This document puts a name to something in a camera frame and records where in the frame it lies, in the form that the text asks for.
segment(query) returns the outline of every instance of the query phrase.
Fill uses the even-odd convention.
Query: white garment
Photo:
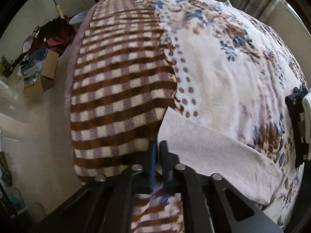
[[[311,160],[311,93],[308,93],[302,99],[302,106],[304,107],[304,121],[306,125],[305,140],[309,144],[308,160]]]
[[[197,173],[222,174],[248,199],[268,205],[288,193],[286,175],[270,159],[218,131],[168,108],[158,134],[169,151]]]

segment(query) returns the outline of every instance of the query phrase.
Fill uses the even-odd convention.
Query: floor
[[[39,202],[47,214],[80,187],[72,167],[69,118],[63,107],[70,53],[71,46],[59,58],[54,88],[27,101],[27,123],[0,116],[2,150],[13,186],[21,192],[26,205]],[[22,93],[22,81],[15,71],[6,83]]]

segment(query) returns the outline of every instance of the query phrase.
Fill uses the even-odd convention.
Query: white towel
[[[248,199],[268,205],[286,194],[286,176],[267,157],[218,131],[168,108],[158,133],[169,151],[197,173],[222,174]]]
[[[302,99],[302,106],[304,107],[304,121],[306,125],[305,140],[309,144],[307,159],[311,160],[311,93],[308,93]]]

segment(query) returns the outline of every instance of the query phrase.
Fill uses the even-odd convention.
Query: open cardboard box
[[[58,57],[59,57],[58,53],[52,50],[48,51],[40,77],[38,77],[35,84],[28,87],[24,87],[24,95],[27,98],[32,98],[34,96],[40,95],[43,92],[54,87],[55,71]]]

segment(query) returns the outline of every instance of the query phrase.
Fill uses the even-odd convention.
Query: brown and white plaid blanket
[[[66,94],[79,179],[135,164],[133,153],[147,149],[169,106],[287,175],[288,194],[265,209],[284,227],[303,174],[294,167],[284,98],[306,81],[277,33],[213,0],[103,0],[88,16],[74,40]],[[136,196],[132,232],[183,230],[180,194],[158,186]]]

